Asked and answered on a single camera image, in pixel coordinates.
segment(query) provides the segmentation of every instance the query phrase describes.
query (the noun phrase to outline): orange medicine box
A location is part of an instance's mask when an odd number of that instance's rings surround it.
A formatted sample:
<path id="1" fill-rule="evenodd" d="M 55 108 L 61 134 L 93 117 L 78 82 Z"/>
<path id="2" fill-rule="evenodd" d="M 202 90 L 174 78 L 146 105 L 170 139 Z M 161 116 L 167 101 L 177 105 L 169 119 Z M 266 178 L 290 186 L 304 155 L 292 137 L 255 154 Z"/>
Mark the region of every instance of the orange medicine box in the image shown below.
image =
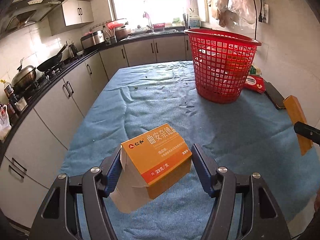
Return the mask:
<path id="1" fill-rule="evenodd" d="M 121 144 L 121 171 L 110 197 L 130 213 L 155 199 L 191 168 L 191 151 L 167 123 Z"/>

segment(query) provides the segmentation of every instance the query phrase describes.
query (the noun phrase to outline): lower cabinet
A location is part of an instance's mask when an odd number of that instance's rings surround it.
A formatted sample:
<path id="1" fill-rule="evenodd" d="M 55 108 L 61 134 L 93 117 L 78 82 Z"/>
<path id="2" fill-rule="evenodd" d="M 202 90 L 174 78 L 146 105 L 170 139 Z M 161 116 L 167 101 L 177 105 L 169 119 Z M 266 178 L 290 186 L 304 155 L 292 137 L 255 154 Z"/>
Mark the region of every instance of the lower cabinet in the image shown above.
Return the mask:
<path id="1" fill-rule="evenodd" d="M 192 60 L 192 50 L 190 46 L 189 36 L 184 36 L 185 46 L 186 46 L 186 60 Z"/>
<path id="2" fill-rule="evenodd" d="M 31 228 L 48 189 L 30 179 L 3 158 L 0 167 L 0 207 L 4 215 Z"/>
<path id="3" fill-rule="evenodd" d="M 67 149 L 83 120 L 69 89 L 61 79 L 34 107 L 45 125 Z"/>
<path id="4" fill-rule="evenodd" d="M 186 60 L 184 35 L 156 38 L 154 44 L 158 63 Z"/>
<path id="5" fill-rule="evenodd" d="M 63 80 L 82 115 L 86 116 L 98 94 L 93 89 L 92 80 L 85 63 L 82 62 L 75 67 L 63 77 Z"/>
<path id="6" fill-rule="evenodd" d="M 128 43 L 124 48 L 130 67 L 157 63 L 153 39 Z"/>
<path id="7" fill-rule="evenodd" d="M 123 45 L 105 49 L 99 53 L 109 80 L 120 68 L 129 67 Z"/>
<path id="8" fill-rule="evenodd" d="M 66 152 L 67 149 L 32 109 L 14 134 L 5 157 L 16 166 L 15 169 L 21 174 L 50 188 Z"/>
<path id="9" fill-rule="evenodd" d="M 84 62 L 91 77 L 93 89 L 99 95 L 109 81 L 100 54 L 96 53 Z"/>

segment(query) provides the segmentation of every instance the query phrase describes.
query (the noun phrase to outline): window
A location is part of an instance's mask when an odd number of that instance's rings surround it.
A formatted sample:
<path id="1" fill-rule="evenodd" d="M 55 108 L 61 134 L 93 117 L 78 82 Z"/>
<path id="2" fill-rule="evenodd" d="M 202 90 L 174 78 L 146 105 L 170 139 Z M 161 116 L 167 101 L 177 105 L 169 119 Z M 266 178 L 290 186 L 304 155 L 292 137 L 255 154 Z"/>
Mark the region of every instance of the window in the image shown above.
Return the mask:
<path id="1" fill-rule="evenodd" d="M 183 14 L 183 0 L 112 0 L 116 19 L 127 18 L 132 25 L 148 23 L 143 12 L 150 16 L 151 23 L 172 22 Z"/>

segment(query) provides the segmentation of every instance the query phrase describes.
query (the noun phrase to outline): black frying pan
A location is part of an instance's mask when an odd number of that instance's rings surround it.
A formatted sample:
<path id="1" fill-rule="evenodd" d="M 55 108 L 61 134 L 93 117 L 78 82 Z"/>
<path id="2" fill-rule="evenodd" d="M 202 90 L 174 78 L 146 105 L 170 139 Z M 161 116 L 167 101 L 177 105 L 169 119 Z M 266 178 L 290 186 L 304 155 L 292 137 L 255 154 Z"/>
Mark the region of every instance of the black frying pan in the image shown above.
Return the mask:
<path id="1" fill-rule="evenodd" d="M 68 44 L 66 43 L 57 53 L 57 55 L 47 59 L 45 62 L 41 63 L 37 69 L 41 72 L 46 72 L 48 71 L 50 68 L 54 67 L 55 65 L 57 65 L 60 60 L 62 59 L 62 52 L 68 47 Z"/>

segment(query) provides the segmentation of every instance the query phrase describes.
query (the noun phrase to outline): range hood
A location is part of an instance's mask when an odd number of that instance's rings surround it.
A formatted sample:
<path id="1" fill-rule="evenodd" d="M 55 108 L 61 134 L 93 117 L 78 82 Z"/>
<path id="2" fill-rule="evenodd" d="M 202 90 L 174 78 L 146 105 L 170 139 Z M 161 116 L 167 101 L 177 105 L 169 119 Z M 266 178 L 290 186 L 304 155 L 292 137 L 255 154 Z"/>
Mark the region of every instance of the range hood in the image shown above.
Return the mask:
<path id="1" fill-rule="evenodd" d="M 64 0 L 20 0 L 12 3 L 0 20 L 0 39 L 21 28 L 41 21 Z"/>

